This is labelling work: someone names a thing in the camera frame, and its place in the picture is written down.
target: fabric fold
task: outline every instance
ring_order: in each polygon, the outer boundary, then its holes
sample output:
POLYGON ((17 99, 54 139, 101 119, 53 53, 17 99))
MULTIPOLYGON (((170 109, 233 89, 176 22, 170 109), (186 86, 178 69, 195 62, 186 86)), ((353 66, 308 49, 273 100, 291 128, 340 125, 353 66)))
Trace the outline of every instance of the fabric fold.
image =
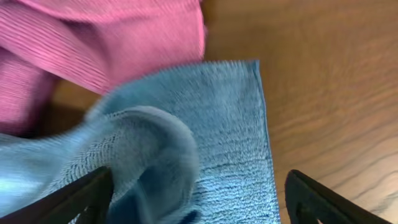
POLYGON ((280 223, 258 62, 163 70, 106 95, 63 135, 0 135, 0 211, 99 166, 114 175, 110 223, 280 223))
MULTIPOLYGON (((205 45, 199 0, 4 1, 0 2, 0 30, 0 58, 5 58, 0 61, 0 85, 9 84, 1 78, 9 66, 9 54, 21 66, 16 66, 12 79, 36 84, 0 94, 23 95, 29 103, 36 95, 48 98, 56 80, 49 74, 105 94, 159 69, 200 61, 205 45), (24 70, 24 64, 35 73, 24 70)), ((16 130, 0 127, 0 131, 26 131, 29 127, 24 124, 31 120, 13 120, 37 116, 28 105, 19 105, 13 118, 0 113, 0 123, 16 130)))

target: wooden surface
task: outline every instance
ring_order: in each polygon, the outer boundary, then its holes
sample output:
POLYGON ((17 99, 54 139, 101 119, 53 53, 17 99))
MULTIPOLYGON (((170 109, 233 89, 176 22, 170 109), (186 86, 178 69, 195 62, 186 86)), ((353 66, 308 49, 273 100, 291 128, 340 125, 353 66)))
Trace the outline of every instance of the wooden surface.
MULTIPOLYGON (((291 169, 398 223, 398 2, 205 0, 203 11, 207 60, 261 60, 282 223, 291 169)), ((63 82, 44 134, 97 98, 63 82)))

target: folded cloth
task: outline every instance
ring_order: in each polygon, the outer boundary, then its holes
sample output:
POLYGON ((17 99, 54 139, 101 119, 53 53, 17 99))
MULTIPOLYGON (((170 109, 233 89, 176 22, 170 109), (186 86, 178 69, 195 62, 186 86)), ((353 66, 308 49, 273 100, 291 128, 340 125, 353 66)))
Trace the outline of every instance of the folded cloth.
POLYGON ((31 123, 37 95, 50 93, 48 73, 103 94, 204 51, 199 0, 0 1, 0 30, 0 95, 14 101, 0 103, 8 134, 31 123))
POLYGON ((280 222, 257 62, 164 70, 105 96, 64 135, 0 135, 1 215, 103 165, 115 183, 110 223, 136 220, 135 214, 147 214, 148 223, 280 222), (191 199, 195 147, 183 123, 196 140, 199 162, 191 199))

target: pink cloth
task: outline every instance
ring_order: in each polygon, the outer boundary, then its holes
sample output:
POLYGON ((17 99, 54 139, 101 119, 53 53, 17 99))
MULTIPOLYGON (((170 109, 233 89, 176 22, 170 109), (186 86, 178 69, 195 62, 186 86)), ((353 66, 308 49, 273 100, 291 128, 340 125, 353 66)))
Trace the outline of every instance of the pink cloth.
POLYGON ((27 130, 51 74, 103 94, 204 46, 199 0, 0 0, 0 132, 27 130))

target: cloth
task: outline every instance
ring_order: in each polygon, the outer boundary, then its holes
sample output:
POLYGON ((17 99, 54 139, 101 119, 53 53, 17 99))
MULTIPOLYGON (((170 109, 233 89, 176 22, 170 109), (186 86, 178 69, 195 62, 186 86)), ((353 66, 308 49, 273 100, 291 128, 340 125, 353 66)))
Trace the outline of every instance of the cloth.
POLYGON ((104 94, 199 61, 205 45, 199 0, 0 1, 0 30, 0 132, 8 134, 32 123, 51 74, 104 94))
MULTIPOLYGON (((130 175, 126 177, 126 169, 135 162, 139 162, 136 166, 146 165, 133 155, 145 155, 148 149, 159 152, 158 147, 169 148, 167 146, 173 146, 173 142, 184 143, 190 136, 187 130, 181 131, 181 135, 175 135, 176 138, 183 137, 181 141, 158 143, 163 142, 162 134, 133 123, 141 119, 134 119, 138 117, 130 114, 131 110, 142 106, 154 106, 162 113, 176 116, 189 127, 197 144, 199 175, 192 197, 178 208, 169 207, 173 212, 167 216, 159 215, 164 217, 162 221, 280 222, 258 62, 203 63, 163 70, 105 96, 86 115, 81 126, 64 135, 38 140, 0 135, 0 197, 3 198, 0 211, 3 215, 4 211, 11 212, 6 208, 16 200, 18 206, 14 209, 33 201, 32 198, 25 200, 28 195, 41 198, 98 166, 108 165, 115 183, 108 218, 110 221, 117 220, 118 215, 125 220, 131 218, 129 213, 134 212, 130 212, 126 199, 134 198, 134 194, 126 189, 135 191, 137 184, 130 175)), ((177 148, 187 153, 188 147, 177 148)), ((173 150, 161 151, 171 153, 173 150)), ((195 158, 191 156, 195 151, 188 152, 189 159, 195 158)), ((173 172, 183 174, 185 170, 179 168, 173 172)), ((167 184, 160 181, 151 186, 167 184)), ((149 201, 163 207, 167 205, 163 199, 149 201)))

